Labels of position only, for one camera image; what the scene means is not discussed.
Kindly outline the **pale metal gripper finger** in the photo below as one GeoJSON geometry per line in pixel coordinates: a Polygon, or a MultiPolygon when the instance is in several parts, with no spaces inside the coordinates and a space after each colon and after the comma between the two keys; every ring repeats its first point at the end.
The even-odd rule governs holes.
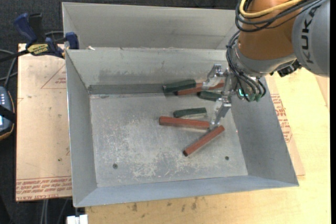
{"type": "Polygon", "coordinates": [[[217,126],[219,125],[222,118],[225,117],[227,112],[231,109],[232,103],[229,98],[218,98],[215,101],[215,105],[211,115],[211,125],[217,126]]]}
{"type": "Polygon", "coordinates": [[[208,90],[215,87],[224,87],[226,82],[226,70],[220,64],[214,64],[207,75],[207,79],[202,84],[202,89],[208,90]]]}

